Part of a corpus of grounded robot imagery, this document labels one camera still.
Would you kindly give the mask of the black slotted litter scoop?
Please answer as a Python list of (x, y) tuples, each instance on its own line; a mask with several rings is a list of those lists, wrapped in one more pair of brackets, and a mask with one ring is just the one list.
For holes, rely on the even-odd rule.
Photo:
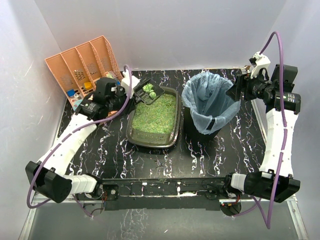
[(142, 81), (133, 90), (136, 103), (144, 103), (146, 105), (153, 104), (165, 93), (165, 90), (152, 79)]

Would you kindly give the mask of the black trash bin blue bag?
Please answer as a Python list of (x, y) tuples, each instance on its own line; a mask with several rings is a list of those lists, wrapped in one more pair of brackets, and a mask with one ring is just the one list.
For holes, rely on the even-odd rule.
[(214, 138), (238, 114), (241, 102), (227, 95), (232, 86), (231, 80), (211, 72), (198, 73), (186, 82), (181, 100), (188, 137)]

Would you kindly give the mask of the green litter clumps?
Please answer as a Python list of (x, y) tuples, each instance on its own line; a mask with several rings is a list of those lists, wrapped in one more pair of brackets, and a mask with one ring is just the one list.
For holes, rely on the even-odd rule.
[(154, 90), (154, 86), (151, 83), (147, 83), (142, 87), (144, 93), (148, 94), (151, 99), (155, 99), (157, 94)]

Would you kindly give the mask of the dark green litter box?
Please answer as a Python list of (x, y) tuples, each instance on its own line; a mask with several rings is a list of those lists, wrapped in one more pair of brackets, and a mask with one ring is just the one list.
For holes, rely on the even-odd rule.
[(181, 96), (171, 87), (151, 105), (138, 103), (129, 114), (126, 137), (132, 144), (146, 148), (170, 148), (178, 137)]

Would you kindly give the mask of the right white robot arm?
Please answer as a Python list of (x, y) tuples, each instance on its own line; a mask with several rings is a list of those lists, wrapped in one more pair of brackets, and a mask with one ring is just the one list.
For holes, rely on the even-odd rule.
[(283, 67), (283, 96), (280, 95), (280, 66), (271, 78), (262, 68), (258, 75), (239, 74), (226, 95), (234, 101), (263, 100), (266, 106), (267, 138), (262, 164), (258, 171), (248, 174), (233, 173), (225, 179), (230, 193), (274, 200), (281, 203), (294, 195), (301, 182), (294, 179), (291, 152), (295, 123), (301, 110), (301, 96), (293, 93), (296, 66)]

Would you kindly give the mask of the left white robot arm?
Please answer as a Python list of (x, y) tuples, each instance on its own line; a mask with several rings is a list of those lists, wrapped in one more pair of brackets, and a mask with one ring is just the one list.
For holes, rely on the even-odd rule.
[(57, 142), (39, 160), (26, 165), (28, 191), (35, 191), (56, 203), (63, 202), (70, 195), (96, 192), (96, 177), (87, 173), (69, 176), (66, 174), (68, 165), (99, 124), (129, 112), (135, 100), (134, 89), (140, 82), (135, 76), (126, 76), (121, 83), (113, 78), (100, 78), (95, 91), (80, 101)]

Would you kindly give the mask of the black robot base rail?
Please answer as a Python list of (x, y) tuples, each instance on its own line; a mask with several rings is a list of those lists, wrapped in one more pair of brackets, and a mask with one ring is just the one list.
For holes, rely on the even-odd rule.
[(223, 177), (99, 179), (93, 193), (76, 199), (100, 204), (103, 211), (127, 209), (205, 209), (220, 211), (229, 203), (240, 210), (249, 200), (243, 193), (228, 195)]

